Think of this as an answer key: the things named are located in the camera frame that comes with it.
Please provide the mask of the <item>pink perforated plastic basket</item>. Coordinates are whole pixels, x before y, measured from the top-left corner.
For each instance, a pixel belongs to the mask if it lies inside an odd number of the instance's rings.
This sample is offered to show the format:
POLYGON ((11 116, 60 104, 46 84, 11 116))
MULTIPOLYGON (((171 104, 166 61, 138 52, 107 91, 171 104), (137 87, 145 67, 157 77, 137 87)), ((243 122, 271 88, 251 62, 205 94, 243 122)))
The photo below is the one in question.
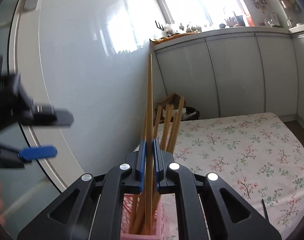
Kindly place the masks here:
POLYGON ((121 240, 144 240, 144 239, 156 239, 156 240, 164 240, 166 239, 166 213, 163 206, 162 201, 160 200, 159 205, 156 209, 154 220, 153 220, 153 227, 151 235, 138 235, 138 234, 131 234, 130 233, 130 225, 131 222, 134 221, 132 215, 132 208, 133 208, 133 194, 125 194, 123 200, 123 214, 121 220, 121 233, 120 239, 121 240))

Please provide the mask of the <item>thin wooden chopstick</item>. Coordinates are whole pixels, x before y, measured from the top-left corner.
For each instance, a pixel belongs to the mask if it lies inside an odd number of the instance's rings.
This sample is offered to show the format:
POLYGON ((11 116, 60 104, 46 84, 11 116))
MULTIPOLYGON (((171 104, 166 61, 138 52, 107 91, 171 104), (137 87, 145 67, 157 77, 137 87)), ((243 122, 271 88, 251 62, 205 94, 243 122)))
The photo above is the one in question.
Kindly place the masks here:
MULTIPOLYGON (((143 128, 141 132, 141 137, 142 140, 145 140, 146 138, 146 114, 144 116, 144 122, 143 122, 143 128)), ((133 234, 134 233, 134 223, 136 221, 136 217, 138 214, 138 210, 140 209, 141 203, 140 203, 140 198, 138 195, 133 195, 132 199, 132 210, 130 214, 130 227, 129 227, 129 233, 133 234)))

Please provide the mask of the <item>white kitchen cabinets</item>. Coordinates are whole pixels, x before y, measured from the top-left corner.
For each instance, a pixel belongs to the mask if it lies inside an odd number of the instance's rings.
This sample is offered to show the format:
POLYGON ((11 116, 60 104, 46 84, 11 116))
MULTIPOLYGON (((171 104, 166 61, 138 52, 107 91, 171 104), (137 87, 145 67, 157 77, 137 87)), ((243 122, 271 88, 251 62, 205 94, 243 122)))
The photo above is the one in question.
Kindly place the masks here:
POLYGON ((304 25, 212 30, 154 51, 166 91, 202 118, 272 112, 304 120, 304 25))

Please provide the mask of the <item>white refrigerator door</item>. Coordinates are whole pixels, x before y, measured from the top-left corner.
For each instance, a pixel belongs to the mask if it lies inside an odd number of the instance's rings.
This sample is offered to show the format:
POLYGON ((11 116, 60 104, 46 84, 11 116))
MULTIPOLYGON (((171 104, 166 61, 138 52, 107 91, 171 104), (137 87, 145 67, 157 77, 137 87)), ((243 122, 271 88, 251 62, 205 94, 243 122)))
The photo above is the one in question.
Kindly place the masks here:
POLYGON ((18 0, 8 66, 36 103, 72 112, 70 128, 26 127, 39 163, 61 191, 83 173, 121 163, 140 141, 150 41, 163 21, 157 0, 18 0))

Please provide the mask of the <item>floral tablecloth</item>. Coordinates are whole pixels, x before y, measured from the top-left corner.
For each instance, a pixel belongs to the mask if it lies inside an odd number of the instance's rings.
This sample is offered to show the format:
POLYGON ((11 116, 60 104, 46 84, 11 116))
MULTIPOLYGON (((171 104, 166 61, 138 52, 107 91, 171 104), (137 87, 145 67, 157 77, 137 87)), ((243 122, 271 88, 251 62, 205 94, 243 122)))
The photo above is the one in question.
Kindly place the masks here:
POLYGON ((298 239, 304 218, 304 147, 274 114, 181 122, 174 160, 223 178, 283 239, 298 239))

